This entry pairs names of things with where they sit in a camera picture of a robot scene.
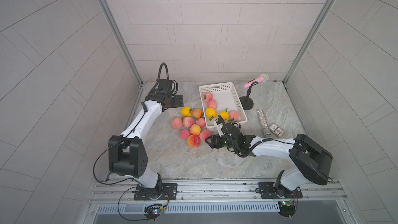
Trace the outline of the yellow peach with leaf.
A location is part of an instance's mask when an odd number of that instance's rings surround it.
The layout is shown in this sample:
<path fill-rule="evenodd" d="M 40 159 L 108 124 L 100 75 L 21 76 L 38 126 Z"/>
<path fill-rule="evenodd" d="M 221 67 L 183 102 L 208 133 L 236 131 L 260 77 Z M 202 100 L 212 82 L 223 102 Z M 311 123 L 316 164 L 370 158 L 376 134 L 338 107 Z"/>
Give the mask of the yellow peach with leaf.
<path fill-rule="evenodd" d="M 229 116 L 227 108 L 225 110 L 221 111 L 219 113 L 219 116 L 221 116 L 224 120 L 229 120 L 230 119 L 230 116 Z"/>

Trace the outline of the white perforated plastic basket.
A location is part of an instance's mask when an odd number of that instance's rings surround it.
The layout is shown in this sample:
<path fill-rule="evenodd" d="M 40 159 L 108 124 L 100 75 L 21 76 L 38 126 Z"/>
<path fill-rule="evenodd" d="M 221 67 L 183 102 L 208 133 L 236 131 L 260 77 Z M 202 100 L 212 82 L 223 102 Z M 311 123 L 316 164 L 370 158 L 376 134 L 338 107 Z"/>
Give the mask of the white perforated plastic basket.
<path fill-rule="evenodd" d="M 216 109 L 217 112 L 227 108 L 228 113 L 230 111 L 237 111 L 239 113 L 238 122 L 240 124 L 248 121 L 232 82 L 202 85 L 199 86 L 199 92 L 200 96 L 203 96 L 205 93 L 211 93 L 213 95 L 213 99 L 216 101 L 218 106 Z"/>

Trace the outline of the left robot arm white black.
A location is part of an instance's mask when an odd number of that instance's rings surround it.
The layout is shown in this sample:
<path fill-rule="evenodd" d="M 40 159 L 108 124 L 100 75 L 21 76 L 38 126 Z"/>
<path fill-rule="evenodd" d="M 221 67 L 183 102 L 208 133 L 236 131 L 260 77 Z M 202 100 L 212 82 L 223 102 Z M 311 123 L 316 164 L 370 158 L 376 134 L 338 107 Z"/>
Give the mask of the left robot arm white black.
<path fill-rule="evenodd" d="M 105 153 L 108 154 L 109 171 L 124 176 L 124 180 L 136 181 L 139 200 L 157 200 L 161 196 L 175 200 L 177 184 L 164 185 L 161 175 L 148 167 L 144 143 L 154 121 L 164 111 L 183 106 L 183 96 L 178 94 L 178 83 L 169 77 L 158 77 L 141 105 L 142 109 L 131 125 L 108 141 Z"/>

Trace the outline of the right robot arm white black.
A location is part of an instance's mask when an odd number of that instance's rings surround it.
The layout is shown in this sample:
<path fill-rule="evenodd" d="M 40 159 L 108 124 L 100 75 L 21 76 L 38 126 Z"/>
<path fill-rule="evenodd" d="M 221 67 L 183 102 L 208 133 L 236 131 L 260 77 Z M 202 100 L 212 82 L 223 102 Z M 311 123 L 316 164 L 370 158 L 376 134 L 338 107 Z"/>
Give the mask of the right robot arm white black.
<path fill-rule="evenodd" d="M 305 134 L 294 139 L 278 140 L 270 135 L 262 138 L 244 135 L 236 121 L 215 121 L 218 134 L 205 139 L 212 149 L 226 147 L 240 158 L 248 156 L 277 157 L 291 161 L 294 167 L 281 170 L 274 182 L 259 183 L 256 193 L 263 199 L 302 198 L 300 186 L 307 183 L 325 186 L 333 161 L 332 154 Z"/>

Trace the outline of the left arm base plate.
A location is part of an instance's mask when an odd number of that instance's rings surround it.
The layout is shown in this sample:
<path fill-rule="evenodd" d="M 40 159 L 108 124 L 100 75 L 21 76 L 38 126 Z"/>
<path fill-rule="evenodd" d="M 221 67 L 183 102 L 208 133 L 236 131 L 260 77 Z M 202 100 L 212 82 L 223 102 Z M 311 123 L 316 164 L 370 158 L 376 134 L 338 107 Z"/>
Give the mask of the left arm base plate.
<path fill-rule="evenodd" d="M 135 201 L 156 201 L 156 200 L 176 200 L 178 184 L 162 183 L 157 184 L 154 188 L 146 188 L 137 185 L 134 192 Z"/>

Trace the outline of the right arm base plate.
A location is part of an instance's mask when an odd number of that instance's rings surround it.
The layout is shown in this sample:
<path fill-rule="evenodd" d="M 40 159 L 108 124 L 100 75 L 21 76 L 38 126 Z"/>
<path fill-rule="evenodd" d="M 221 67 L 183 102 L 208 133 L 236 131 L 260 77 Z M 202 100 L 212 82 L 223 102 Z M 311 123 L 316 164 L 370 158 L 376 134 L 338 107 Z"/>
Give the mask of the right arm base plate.
<path fill-rule="evenodd" d="M 282 185 L 274 187 L 273 182 L 260 182 L 255 189 L 257 194 L 261 195 L 262 199 L 301 199 L 303 194 L 301 189 L 297 187 L 296 190 L 291 191 Z"/>

